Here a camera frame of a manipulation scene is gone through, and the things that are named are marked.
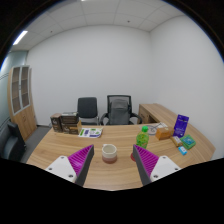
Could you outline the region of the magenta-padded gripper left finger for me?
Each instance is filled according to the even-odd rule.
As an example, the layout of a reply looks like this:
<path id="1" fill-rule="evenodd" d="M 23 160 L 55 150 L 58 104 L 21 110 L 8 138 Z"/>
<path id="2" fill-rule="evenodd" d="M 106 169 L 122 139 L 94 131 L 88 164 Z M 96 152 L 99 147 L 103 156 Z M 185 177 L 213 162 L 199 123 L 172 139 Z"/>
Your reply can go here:
<path id="1" fill-rule="evenodd" d="M 70 156 L 59 156 L 46 168 L 46 171 L 79 186 L 83 186 L 93 156 L 94 146 L 89 145 Z"/>

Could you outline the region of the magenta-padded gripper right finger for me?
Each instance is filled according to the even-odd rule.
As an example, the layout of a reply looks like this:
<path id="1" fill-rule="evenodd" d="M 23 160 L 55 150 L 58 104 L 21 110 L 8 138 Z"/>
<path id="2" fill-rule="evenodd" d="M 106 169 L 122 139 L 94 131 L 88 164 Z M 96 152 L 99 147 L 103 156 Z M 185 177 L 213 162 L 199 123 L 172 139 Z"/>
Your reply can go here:
<path id="1" fill-rule="evenodd" d="M 165 155 L 158 157 L 137 145 L 133 146 L 133 157 L 143 185 L 148 185 L 180 170 L 180 167 L 169 157 Z"/>

